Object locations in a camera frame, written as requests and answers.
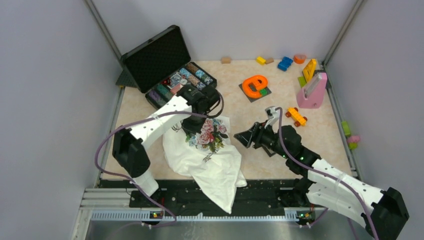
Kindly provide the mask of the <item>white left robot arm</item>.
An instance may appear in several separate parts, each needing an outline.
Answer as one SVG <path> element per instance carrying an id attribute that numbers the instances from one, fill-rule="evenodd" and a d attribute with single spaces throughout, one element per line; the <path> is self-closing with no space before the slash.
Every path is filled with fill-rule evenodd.
<path id="1" fill-rule="evenodd" d="M 122 126 L 113 134 L 112 156 L 126 170 L 128 180 L 142 192 L 141 200 L 147 206 L 156 206 L 161 198 L 159 185 L 149 170 L 147 150 L 178 123 L 189 134 L 200 133 L 210 112 L 221 103 L 223 96 L 214 87 L 199 90 L 185 85 L 148 118 Z"/>

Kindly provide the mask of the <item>white printed t-shirt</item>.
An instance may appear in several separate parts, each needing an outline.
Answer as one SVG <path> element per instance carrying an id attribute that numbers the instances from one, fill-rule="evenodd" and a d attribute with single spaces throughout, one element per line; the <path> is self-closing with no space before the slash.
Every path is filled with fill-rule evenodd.
<path id="1" fill-rule="evenodd" d="M 192 177 L 201 191 L 231 214 L 238 188 L 247 186 L 242 155 L 231 143 L 226 116 L 206 119 L 200 132 L 185 133 L 180 123 L 162 136 L 164 156 L 177 174 Z"/>

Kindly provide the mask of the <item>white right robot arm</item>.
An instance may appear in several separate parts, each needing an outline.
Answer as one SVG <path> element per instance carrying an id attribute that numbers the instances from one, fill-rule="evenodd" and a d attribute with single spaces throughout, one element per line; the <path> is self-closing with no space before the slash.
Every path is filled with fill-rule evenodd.
<path id="1" fill-rule="evenodd" d="M 337 212 L 378 240 L 397 239 L 410 217 L 398 190 L 374 187 L 332 166 L 303 146 L 301 136 L 291 125 L 275 132 L 270 125 L 256 122 L 234 138 L 246 148 L 264 147 L 280 155 L 293 173 L 302 176 L 293 192 L 299 206 L 311 203 Z"/>

